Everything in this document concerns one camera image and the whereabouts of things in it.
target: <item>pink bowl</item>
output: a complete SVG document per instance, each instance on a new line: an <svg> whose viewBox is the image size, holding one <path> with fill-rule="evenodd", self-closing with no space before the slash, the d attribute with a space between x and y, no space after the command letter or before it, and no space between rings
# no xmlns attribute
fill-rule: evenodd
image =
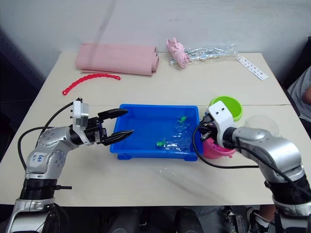
<svg viewBox="0 0 311 233"><path fill-rule="evenodd" d="M214 144L214 140L212 138L209 138L203 142L203 156L208 159L219 159L223 156L229 156L229 158L232 158L234 153L235 150L222 148Z"/></svg>

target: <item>robotic arm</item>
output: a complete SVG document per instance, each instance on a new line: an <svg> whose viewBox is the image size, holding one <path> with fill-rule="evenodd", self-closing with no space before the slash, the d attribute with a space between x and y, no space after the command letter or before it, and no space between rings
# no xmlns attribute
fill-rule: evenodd
<svg viewBox="0 0 311 233"><path fill-rule="evenodd" d="M105 119L126 114L125 109L108 110L98 113L98 117L88 119L88 105L75 100L72 112L72 125L46 130L40 135L36 148L29 154L23 188L15 202L7 233L54 232L55 226L52 225L57 217L54 214L57 212L54 192L71 189L57 185L67 153L82 144L90 146L96 142L107 146L127 138L133 132L129 130L107 136L106 129L102 127Z"/></svg>
<svg viewBox="0 0 311 233"><path fill-rule="evenodd" d="M244 157L255 161L266 179L266 187L273 193L282 228L305 232L311 215L311 190L299 150L292 142L274 137L266 130L236 128L231 113L221 101L208 108L199 131L203 141L212 137L219 146L237 148ZM271 167L281 171L296 187Z"/></svg>

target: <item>pink plastic toy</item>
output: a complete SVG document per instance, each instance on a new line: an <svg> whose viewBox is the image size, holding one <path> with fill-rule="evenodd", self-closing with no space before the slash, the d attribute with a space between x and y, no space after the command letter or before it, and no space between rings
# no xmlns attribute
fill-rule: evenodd
<svg viewBox="0 0 311 233"><path fill-rule="evenodd" d="M190 61L190 58L187 53L185 53L185 48L182 44L176 41L174 37L173 40L167 40L167 49L170 54L173 56L174 60L182 67L186 67L186 64Z"/></svg>
<svg viewBox="0 0 311 233"><path fill-rule="evenodd" d="M223 156L229 156L229 158L232 158L232 155L235 153L235 150L229 150L214 144L212 138L203 142L203 151L203 156L208 159L218 159Z"/></svg>
<svg viewBox="0 0 311 233"><path fill-rule="evenodd" d="M107 77L107 78L114 78L116 80L121 80L120 76L118 75L112 75L112 74L89 74L82 78L79 78L77 81L73 82L69 87L67 87L65 90L63 90L63 95L67 95L69 91L71 91L76 85L83 83L86 80L94 79L94 78L100 78L100 77Z"/></svg>

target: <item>blue plastic tray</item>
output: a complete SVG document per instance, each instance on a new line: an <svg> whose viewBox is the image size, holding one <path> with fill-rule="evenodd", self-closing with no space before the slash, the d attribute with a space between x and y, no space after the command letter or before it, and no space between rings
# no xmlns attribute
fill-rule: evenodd
<svg viewBox="0 0 311 233"><path fill-rule="evenodd" d="M187 117L191 132L199 124L199 111L196 106L141 105L122 104L120 108L128 113L117 118L114 132L131 130L134 132L121 142L112 144L110 152L118 154L118 159L131 158L175 158L196 161L197 155L192 143L188 151L172 151L157 148L156 142L172 134L173 125L182 117ZM195 143L202 153L200 134L195 136Z"/></svg>

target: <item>shoe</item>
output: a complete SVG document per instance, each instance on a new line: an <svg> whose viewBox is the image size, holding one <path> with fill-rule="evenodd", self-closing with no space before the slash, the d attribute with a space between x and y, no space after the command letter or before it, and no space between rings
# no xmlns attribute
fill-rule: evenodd
<svg viewBox="0 0 311 233"><path fill-rule="evenodd" d="M259 214L259 209L251 207L247 210L248 231L247 233L264 233L268 232L269 227L264 227L256 222L256 215Z"/></svg>

